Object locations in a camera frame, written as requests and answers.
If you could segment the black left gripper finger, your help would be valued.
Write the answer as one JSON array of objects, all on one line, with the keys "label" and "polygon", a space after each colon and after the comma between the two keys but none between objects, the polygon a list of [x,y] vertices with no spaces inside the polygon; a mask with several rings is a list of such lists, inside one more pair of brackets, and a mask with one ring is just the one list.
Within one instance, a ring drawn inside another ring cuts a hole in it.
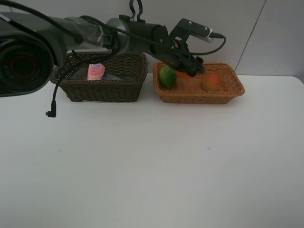
[{"label": "black left gripper finger", "polygon": [[204,66],[198,66],[189,71],[189,76],[195,77],[196,75],[203,74],[206,68]]}]

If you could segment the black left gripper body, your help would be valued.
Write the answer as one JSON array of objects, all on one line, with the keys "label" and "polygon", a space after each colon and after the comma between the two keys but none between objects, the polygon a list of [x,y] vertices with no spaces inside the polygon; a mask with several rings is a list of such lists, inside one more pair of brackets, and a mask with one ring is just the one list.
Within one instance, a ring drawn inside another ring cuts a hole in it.
[{"label": "black left gripper body", "polygon": [[184,73],[195,67],[202,66],[203,59],[188,55],[187,45],[179,47],[179,42],[170,45],[170,50],[166,50],[159,46],[152,45],[152,57],[165,63],[170,68]]}]

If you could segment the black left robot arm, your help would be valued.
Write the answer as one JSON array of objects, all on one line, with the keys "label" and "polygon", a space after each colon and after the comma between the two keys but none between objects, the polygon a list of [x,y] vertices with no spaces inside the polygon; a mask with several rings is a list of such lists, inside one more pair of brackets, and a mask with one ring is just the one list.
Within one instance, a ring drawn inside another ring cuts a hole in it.
[{"label": "black left robot arm", "polygon": [[209,29],[181,19],[173,31],[124,16],[107,23],[90,16],[65,19],[28,13],[0,15],[0,95],[33,93],[62,67],[68,51],[106,48],[111,55],[147,53],[191,76],[204,71],[201,54],[188,50],[189,36],[205,37]]}]

